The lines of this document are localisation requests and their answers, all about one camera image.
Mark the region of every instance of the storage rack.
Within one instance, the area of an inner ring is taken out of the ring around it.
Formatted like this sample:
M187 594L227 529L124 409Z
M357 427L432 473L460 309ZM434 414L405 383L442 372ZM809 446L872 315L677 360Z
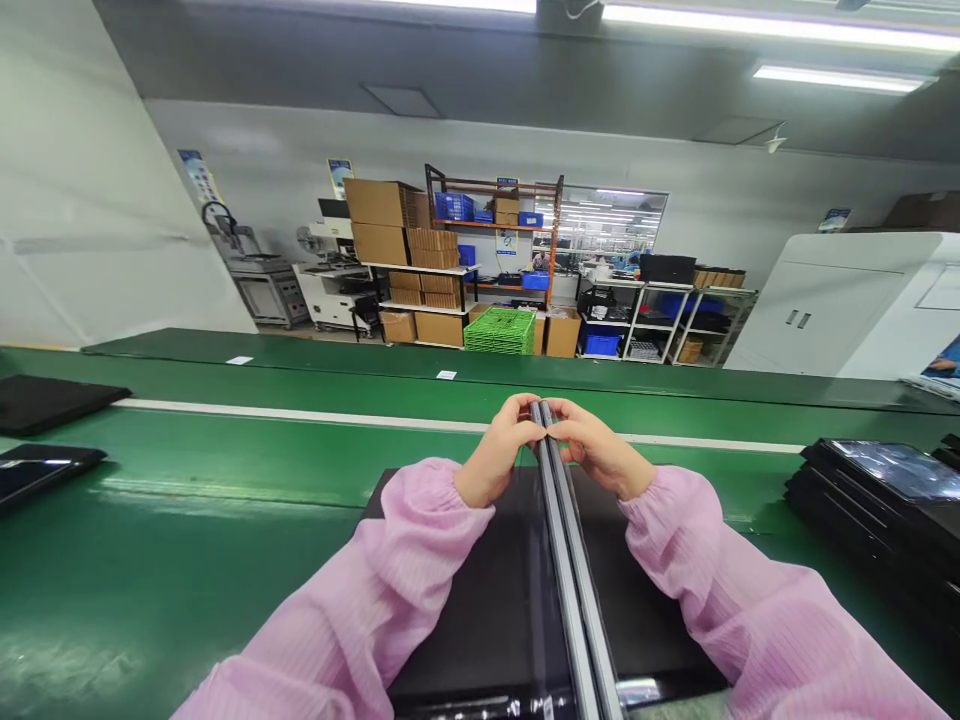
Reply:
M494 197L498 190L503 190L503 185L491 180L469 180L465 178L451 178L444 175L435 167L427 163L424 166L427 178L427 199L430 203L430 220L434 229L443 227L466 227L475 229L494 229L494 230L516 230L519 232L529 232L534 235L550 235L550 284L545 291L528 290L526 288L515 288L509 286L492 285L491 288L503 288L505 290L523 291L523 292L545 292L546 304L550 304L553 296L553 271L557 257L557 241L560 233L560 206L563 197L563 175L557 180L556 184L551 183L520 183L513 185L517 188L520 198L548 198L553 200L553 227L552 228L533 228L523 225L498 225L497 223L478 223L466 222L460 220L443 220L437 218L437 207L435 192L460 192L468 195L488 195ZM542 241L537 243L541 249L546 249Z
M623 342L623 348L620 350L619 355L589 355L582 352L582 349L578 347L578 357L586 358L589 360L613 360L616 362L640 362L640 363L653 363L657 365L663 365L667 359L667 354L670 350L673 339L677 334L677 330L680 327L680 317L682 313L677 313L677 317L674 319L672 325L652 325L646 323L637 323L637 317L640 314L640 306L643 304L644 296L648 291L656 292L668 292L668 293L677 293L682 295L680 307L683 308L686 306L687 298L690 297L690 293L693 292L693 285L684 285L680 283L662 283L662 282L642 282L638 280L620 280L617 278L606 278L604 280L593 281L594 285L600 287L625 287L631 288L634 290L633 296L633 313L630 316L630 322L614 322L608 320L591 320L583 313L580 314L581 319L584 324L587 326L590 325L603 325L606 327L622 327L626 328L626 335ZM579 304L579 291L577 294L577 300ZM658 360L652 360L647 358L631 358L627 357L630 351L630 340L633 338L633 333L635 330L654 330L657 332L669 333L667 337L666 344L664 345L663 352L660 353L660 358Z
M441 315L460 315L462 318L466 319L471 310L473 310L479 301L479 295L477 292L476 284L473 285L473 300L467 300L466 292L466 283L463 279L469 275L471 272L478 270L480 265L470 265L447 268L445 270L438 270L437 268L420 268L420 267L411 267L409 265L389 265L387 263L361 263L365 265L370 272L370 279L373 281L373 290L377 296L377 311L382 310L407 310L413 312L430 312L438 313ZM435 308L430 307L429 305L404 305L403 303L395 303L390 300L383 299L383 292L380 289L380 275L377 272L380 269L384 270L402 270L404 272L415 272L420 275L444 275L444 276L454 276L460 280L460 309L456 308ZM387 341L386 333L383 329L383 323L380 323L380 337L384 342ZM445 347L453 348L455 350L463 350L462 347L458 345L442 345L440 343L428 343L422 340L415 340L414 345L429 345L430 347Z
M701 357L693 363L680 363L675 362L673 355L669 358L672 365L685 365L688 367L717 367L722 365L723 354L726 352L727 347L730 344L730 339L739 331L742 326L741 321L744 320L744 315L747 310L753 306L753 303L756 302L757 295L759 294L757 290L746 290L744 288L728 288L728 287L708 287L708 288L699 288L695 290L697 295L697 300L693 305L693 309L690 311L690 317L687 318L686 324L680 323L680 329L683 331L683 335L680 337L680 342L676 345L675 353L679 353L683 348L683 344L687 341L687 336L691 333L694 335L702 335L705 338L722 338L720 340L720 347L712 357L707 358L701 354ZM734 313L733 318L730 320L730 327L727 328L726 332L716 332L713 330L697 330L693 327L693 322L697 317L697 311L700 310L700 303L703 301L703 298L707 296L722 297L728 300L737 301L737 311ZM681 305L681 312L677 315L678 319L682 317L683 311L682 308L686 306L686 300L684 300L684 305Z

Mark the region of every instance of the white cabinet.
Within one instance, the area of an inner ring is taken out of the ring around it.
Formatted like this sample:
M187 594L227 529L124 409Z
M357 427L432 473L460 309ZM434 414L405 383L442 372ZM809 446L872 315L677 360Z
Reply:
M957 260L960 236L942 233L791 238L724 367L918 374L960 334L960 312L918 307Z

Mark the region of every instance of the industrial machine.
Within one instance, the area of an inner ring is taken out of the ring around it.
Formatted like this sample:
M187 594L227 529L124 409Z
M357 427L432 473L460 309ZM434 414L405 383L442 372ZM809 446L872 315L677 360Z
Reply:
M323 222L301 227L297 241L318 262L293 266L310 319L318 330L356 329L371 335L365 313L355 313L358 300L374 295L367 268L357 263L353 227L346 203L321 200Z
M307 306L289 262L263 253L253 229L237 225L226 205L208 202L200 214L255 323L289 330L307 318Z

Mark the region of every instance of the screen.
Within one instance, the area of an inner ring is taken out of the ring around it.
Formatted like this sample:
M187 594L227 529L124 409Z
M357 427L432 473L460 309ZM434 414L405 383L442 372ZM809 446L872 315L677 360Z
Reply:
M48 458L46 460L0 459L0 500L16 495L74 462L74 460L58 458Z
M830 445L905 497L960 500L960 473L909 445L855 440Z

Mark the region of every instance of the workbench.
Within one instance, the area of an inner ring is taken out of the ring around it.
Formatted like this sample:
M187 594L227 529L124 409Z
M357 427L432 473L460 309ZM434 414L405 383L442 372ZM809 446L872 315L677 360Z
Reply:
M237 355L254 360L224 364ZM444 369L456 379L435 379ZM521 390L569 397L652 462L705 474L731 526L820 571L960 712L949 669L909 619L780 499L799 446L833 436L931 449L960 429L946 401L882 383L190 331L82 353L0 348L0 377L17 372L134 398L37 438L110 462L0 519L0 717L169 717L349 538L385 468L466 460L480 424ZM0 438L0 451L17 444Z

